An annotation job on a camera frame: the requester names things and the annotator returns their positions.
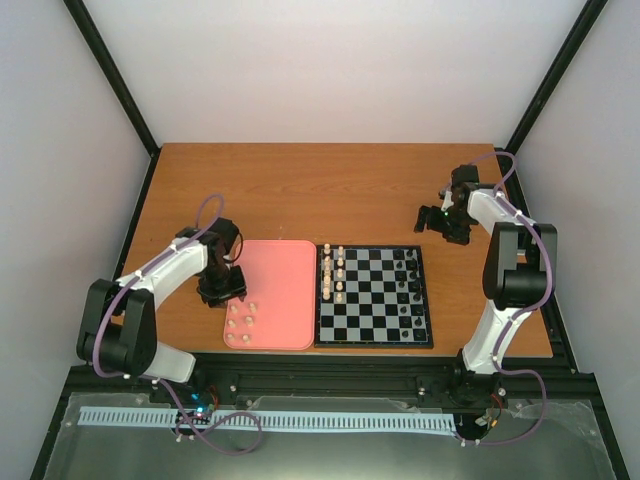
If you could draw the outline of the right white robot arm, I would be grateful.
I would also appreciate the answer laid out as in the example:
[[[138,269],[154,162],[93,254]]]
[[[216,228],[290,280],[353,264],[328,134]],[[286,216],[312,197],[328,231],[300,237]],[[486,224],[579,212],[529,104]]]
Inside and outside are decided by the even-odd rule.
[[[555,288],[558,232],[512,205],[498,185],[480,182],[476,166],[461,165],[439,194],[441,206],[421,206],[414,230],[438,232],[454,244],[470,242],[471,227],[490,235],[482,276],[487,302],[469,342],[451,367],[446,392],[473,406],[498,389],[502,362],[517,330]]]

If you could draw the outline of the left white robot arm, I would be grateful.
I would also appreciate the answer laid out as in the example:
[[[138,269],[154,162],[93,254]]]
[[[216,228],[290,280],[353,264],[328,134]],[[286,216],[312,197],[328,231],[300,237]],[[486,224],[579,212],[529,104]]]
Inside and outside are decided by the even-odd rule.
[[[103,378],[146,377],[173,382],[186,402],[201,400],[208,378],[193,354],[157,338],[156,311],[187,280],[210,308],[247,294],[241,267],[229,258],[241,237],[230,220],[216,219],[201,230],[186,227],[158,256],[115,281],[98,279],[89,287],[76,354]]]

